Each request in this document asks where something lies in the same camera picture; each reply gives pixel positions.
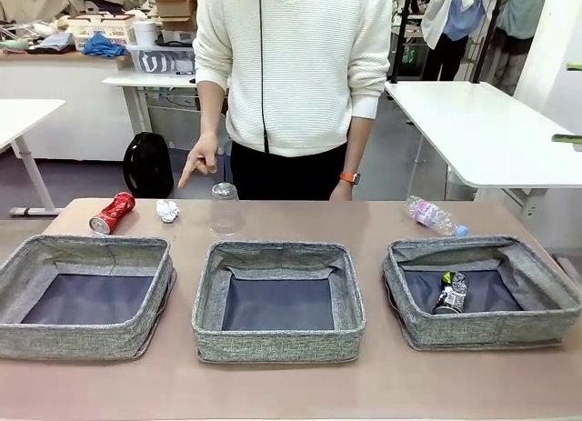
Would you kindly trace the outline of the person's left hand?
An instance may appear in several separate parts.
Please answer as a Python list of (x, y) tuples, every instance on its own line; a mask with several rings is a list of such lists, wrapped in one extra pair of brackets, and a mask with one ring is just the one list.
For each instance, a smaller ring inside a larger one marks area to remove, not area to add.
[(329, 197), (329, 200), (335, 202), (352, 201), (353, 195), (354, 192), (352, 184), (348, 183), (347, 181), (340, 180)]

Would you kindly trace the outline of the person's right hand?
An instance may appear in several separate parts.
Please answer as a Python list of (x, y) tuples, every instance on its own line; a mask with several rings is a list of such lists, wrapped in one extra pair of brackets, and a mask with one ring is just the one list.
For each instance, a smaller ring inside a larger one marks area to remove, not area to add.
[(190, 150), (182, 175), (178, 181), (178, 188), (184, 188), (192, 174), (211, 175), (217, 171), (216, 154), (219, 139), (215, 133), (202, 133)]

